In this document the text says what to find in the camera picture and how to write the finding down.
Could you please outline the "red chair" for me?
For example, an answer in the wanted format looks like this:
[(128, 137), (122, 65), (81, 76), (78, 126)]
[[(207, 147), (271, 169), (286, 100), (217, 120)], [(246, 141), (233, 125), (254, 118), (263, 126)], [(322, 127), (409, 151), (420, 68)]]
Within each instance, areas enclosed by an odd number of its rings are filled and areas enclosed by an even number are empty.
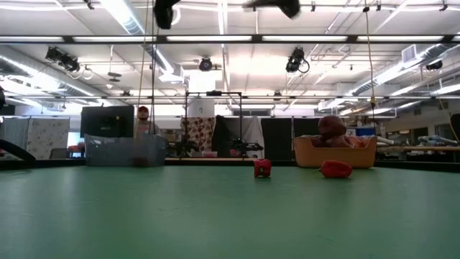
[(68, 147), (69, 158), (84, 158), (85, 154), (86, 149), (83, 142), (79, 142), (77, 145), (71, 145)]

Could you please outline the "blue box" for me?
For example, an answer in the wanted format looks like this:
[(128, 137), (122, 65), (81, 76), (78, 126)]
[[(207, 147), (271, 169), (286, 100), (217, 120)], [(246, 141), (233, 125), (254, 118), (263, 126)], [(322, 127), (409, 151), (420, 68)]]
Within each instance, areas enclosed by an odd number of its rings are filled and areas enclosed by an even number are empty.
[(375, 134), (376, 134), (376, 131), (375, 131), (375, 128), (373, 127), (348, 127), (346, 129), (347, 136), (362, 137), (362, 136), (372, 136)]

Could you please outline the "black metal stand frame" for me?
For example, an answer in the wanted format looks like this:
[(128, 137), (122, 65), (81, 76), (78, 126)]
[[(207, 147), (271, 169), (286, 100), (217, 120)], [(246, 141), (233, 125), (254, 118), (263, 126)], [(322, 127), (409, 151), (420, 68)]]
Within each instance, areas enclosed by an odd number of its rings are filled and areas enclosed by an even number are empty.
[[(242, 93), (238, 91), (186, 91), (184, 100), (185, 115), (183, 117), (215, 117), (219, 115), (218, 108), (221, 101), (225, 101), (230, 110), (231, 101), (239, 102), (239, 111), (242, 110)], [(180, 141), (181, 156), (187, 158), (217, 158), (216, 151), (199, 151), (194, 144), (187, 142), (182, 135)]]

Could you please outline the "person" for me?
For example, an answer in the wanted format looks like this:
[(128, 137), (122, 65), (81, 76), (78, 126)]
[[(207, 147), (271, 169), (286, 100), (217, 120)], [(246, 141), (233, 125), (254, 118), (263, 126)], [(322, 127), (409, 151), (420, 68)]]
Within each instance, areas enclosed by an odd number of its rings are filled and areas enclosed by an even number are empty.
[(137, 120), (134, 123), (134, 136), (136, 138), (148, 135), (160, 134), (160, 128), (150, 121), (150, 113), (147, 107), (139, 106), (137, 110)]

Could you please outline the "green table mat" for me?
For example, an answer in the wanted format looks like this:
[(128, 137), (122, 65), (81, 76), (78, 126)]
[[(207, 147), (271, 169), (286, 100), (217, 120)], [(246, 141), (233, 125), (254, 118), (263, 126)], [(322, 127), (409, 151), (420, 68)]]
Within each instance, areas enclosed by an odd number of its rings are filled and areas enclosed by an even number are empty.
[(0, 172), (0, 259), (460, 259), (460, 174), (276, 167)]

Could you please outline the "black curtain panel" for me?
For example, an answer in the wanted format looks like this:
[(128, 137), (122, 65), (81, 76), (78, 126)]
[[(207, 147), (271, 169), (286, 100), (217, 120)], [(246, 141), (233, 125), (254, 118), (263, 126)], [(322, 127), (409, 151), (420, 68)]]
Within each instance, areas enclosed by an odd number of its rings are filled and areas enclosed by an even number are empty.
[(293, 130), (294, 137), (303, 135), (320, 135), (318, 123), (320, 119), (294, 118)]
[(264, 156), (269, 160), (292, 160), (291, 119), (261, 119)]

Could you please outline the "black aluminium table frame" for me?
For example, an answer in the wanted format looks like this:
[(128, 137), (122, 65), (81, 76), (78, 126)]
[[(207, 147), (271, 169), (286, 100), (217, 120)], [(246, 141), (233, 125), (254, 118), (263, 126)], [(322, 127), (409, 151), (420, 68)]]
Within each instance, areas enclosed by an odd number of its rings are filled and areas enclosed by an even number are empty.
[[(30, 168), (59, 168), (84, 166), (84, 159), (58, 159), (58, 160), (0, 160), (0, 171), (12, 171)], [(165, 165), (177, 166), (252, 166), (250, 160), (224, 160), (224, 159), (167, 159)], [(396, 168), (417, 171), (437, 171), (447, 173), (460, 173), (460, 163), (429, 163), (429, 162), (407, 162), (396, 160), (376, 160), (374, 167)]]

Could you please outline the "long red pepper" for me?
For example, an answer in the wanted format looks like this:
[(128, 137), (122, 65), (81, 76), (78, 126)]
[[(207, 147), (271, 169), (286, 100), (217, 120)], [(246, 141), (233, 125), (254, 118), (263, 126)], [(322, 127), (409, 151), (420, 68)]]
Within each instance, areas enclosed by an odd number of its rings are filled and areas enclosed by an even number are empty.
[(322, 162), (318, 170), (325, 178), (348, 178), (353, 172), (350, 165), (336, 160)]

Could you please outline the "white air vent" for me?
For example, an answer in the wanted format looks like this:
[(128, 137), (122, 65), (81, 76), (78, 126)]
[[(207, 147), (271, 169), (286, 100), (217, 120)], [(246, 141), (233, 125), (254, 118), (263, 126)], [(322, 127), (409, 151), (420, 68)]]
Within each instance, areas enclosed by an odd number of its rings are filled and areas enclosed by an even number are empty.
[(409, 47), (401, 51), (402, 62), (409, 63), (414, 61), (417, 58), (417, 48), (416, 45), (410, 45)]

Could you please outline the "black draped cloth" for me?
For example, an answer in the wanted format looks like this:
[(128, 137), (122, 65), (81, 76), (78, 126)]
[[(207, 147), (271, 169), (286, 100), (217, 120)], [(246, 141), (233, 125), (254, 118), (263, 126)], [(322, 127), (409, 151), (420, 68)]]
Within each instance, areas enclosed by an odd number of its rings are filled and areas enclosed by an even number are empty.
[(212, 137), (212, 151), (219, 158), (230, 158), (241, 155), (241, 122), (237, 118), (216, 116)]

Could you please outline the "black monitor screen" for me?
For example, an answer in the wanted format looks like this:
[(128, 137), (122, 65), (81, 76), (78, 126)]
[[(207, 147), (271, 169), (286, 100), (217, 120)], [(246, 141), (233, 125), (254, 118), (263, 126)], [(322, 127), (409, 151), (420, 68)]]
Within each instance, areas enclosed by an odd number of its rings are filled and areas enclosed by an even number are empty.
[(80, 136), (133, 137), (133, 106), (86, 106), (82, 108)]

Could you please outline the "brown patterned cloth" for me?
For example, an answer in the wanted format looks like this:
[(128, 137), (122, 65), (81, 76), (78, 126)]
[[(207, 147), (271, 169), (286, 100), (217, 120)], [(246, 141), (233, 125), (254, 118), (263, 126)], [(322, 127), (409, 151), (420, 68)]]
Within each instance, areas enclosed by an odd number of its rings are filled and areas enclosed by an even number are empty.
[(187, 142), (194, 144), (199, 151), (212, 150), (215, 124), (215, 117), (183, 117), (180, 120), (183, 138)]

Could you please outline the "grey translucent plastic basket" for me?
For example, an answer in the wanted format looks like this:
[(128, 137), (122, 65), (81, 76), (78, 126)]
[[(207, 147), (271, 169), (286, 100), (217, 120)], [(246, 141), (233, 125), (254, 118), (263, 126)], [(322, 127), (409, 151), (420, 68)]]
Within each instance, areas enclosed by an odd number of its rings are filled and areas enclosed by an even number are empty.
[(163, 166), (167, 140), (159, 135), (141, 138), (85, 135), (86, 165), (133, 166), (133, 158), (147, 158), (150, 167)]

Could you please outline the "long wooden workbench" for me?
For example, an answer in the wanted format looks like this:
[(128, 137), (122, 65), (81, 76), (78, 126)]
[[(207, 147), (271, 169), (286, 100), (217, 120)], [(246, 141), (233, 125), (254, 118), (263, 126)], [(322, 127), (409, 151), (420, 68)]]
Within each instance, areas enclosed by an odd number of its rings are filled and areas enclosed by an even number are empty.
[(376, 158), (411, 162), (460, 163), (460, 147), (378, 147)]

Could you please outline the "white patterned partition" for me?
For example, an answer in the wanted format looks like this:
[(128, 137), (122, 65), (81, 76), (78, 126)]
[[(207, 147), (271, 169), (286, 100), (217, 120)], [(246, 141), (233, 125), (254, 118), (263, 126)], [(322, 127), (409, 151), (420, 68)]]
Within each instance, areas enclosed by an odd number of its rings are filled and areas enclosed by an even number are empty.
[(51, 151), (67, 148), (69, 119), (32, 118), (27, 131), (26, 151), (37, 160), (48, 160)]

